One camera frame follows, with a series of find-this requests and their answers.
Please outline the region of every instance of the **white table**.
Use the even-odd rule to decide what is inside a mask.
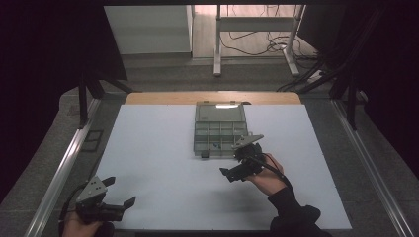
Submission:
[[[121,107],[97,175],[117,177],[104,202],[136,196],[116,228],[124,230],[268,230],[276,210],[250,182],[233,182],[219,168],[231,157],[196,157],[194,105]],[[245,106],[249,131],[285,167],[301,205],[322,211],[322,229],[350,229],[304,105]]]

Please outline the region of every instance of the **human hand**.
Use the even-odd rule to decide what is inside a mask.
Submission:
[[[95,221],[85,224],[75,211],[67,214],[65,218],[62,237],[92,237],[95,235],[102,222]]]
[[[266,154],[266,163],[284,173],[284,167],[278,163],[278,161],[271,155]],[[279,190],[286,187],[286,184],[280,180],[280,178],[272,171],[264,168],[262,172],[257,175],[251,175],[245,178],[255,184],[255,186],[265,195],[271,196]]]

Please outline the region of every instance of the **floor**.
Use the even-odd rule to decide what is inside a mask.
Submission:
[[[221,5],[221,17],[292,17],[295,5]],[[196,5],[193,24],[193,57],[213,57],[215,45],[216,5]],[[222,32],[222,57],[283,56],[281,44],[290,32]],[[293,45],[298,55],[313,55],[315,49],[303,39]]]

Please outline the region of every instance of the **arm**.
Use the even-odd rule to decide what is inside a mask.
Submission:
[[[99,221],[86,225],[77,213],[73,211],[65,218],[62,237],[93,237],[101,225],[102,222]]]
[[[271,154],[268,154],[266,162],[284,173],[283,166]],[[274,234],[288,237],[330,236],[307,216],[304,207],[299,205],[290,189],[272,171],[264,169],[246,180],[267,195],[268,201],[277,209],[278,216],[271,223],[271,231]]]

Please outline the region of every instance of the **gray plastic organizer box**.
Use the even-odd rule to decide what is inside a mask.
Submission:
[[[232,156],[232,145],[241,136],[247,135],[246,116],[241,103],[197,103],[194,135],[196,156]]]

